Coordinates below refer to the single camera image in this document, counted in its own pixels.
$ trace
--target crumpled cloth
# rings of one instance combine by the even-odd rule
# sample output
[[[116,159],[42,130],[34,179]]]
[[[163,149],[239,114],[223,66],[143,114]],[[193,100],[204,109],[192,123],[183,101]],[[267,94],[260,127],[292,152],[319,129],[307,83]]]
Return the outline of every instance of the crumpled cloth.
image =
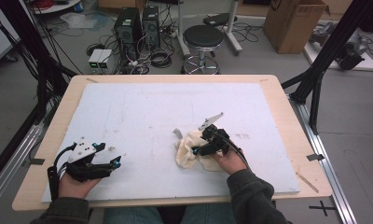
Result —
[[[201,134],[202,132],[199,130],[192,131],[178,142],[176,145],[177,154],[175,156],[175,161],[183,168],[191,168],[196,161],[199,161],[206,171],[223,171],[218,162],[216,162],[211,155],[193,155],[193,147],[201,147],[208,143],[206,140],[201,138]]]

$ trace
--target floor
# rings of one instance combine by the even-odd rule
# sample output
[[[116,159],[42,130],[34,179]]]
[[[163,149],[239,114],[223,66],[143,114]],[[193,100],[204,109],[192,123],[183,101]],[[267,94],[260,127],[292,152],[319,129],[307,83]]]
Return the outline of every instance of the floor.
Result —
[[[94,12],[86,9],[86,14]],[[60,23],[54,13],[48,24],[58,29],[56,40],[84,74],[90,73],[86,48],[109,35],[113,21],[94,15],[99,25],[93,29],[70,30]],[[185,19],[186,26],[201,23],[204,16]],[[263,19],[240,17],[238,22],[259,26]],[[248,37],[257,42],[241,42],[243,52],[235,56],[228,42],[215,52],[222,74],[273,74],[281,82],[295,77],[309,68],[303,53],[277,54],[262,30],[252,31]],[[364,34],[373,40],[373,34]],[[168,68],[151,68],[151,74],[180,74],[182,53],[174,40],[173,63]],[[61,54],[62,62],[75,70]],[[318,131],[341,187],[358,223],[373,224],[373,72],[328,69],[323,80]],[[36,82],[24,63],[0,62],[0,154],[13,134],[35,106]],[[291,93],[296,87],[285,90]],[[19,213],[12,210],[12,201],[27,168],[21,167],[0,199],[0,223],[28,223],[40,211]],[[279,200],[276,202],[288,220],[298,223],[341,223],[331,198],[313,200]],[[101,223],[103,210],[95,209],[90,223]]]

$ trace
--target stool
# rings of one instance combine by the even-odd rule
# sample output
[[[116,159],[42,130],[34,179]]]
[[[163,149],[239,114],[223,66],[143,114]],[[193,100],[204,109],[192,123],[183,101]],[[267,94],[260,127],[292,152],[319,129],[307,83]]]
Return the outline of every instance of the stool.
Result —
[[[205,51],[218,49],[224,42],[221,31],[209,25],[196,25],[184,31],[184,43],[199,52],[199,56],[191,56],[184,61],[182,74],[194,74],[202,72],[204,75],[219,73],[218,63],[211,57],[204,56]]]

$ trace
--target leg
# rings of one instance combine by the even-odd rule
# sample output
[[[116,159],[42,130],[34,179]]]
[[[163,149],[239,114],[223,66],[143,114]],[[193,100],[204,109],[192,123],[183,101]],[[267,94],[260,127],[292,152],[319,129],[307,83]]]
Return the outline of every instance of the leg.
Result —
[[[156,207],[117,207],[104,210],[103,224],[163,224]]]
[[[236,220],[230,203],[189,205],[181,224],[233,224]]]

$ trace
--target forearm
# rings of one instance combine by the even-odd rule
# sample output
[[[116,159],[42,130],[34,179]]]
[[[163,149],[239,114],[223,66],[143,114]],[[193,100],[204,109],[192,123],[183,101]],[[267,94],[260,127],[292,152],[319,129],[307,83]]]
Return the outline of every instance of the forearm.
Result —
[[[233,212],[238,223],[287,223],[273,207],[273,186],[249,170],[241,170],[228,178]]]
[[[89,203],[77,198],[59,198],[30,224],[88,224]]]

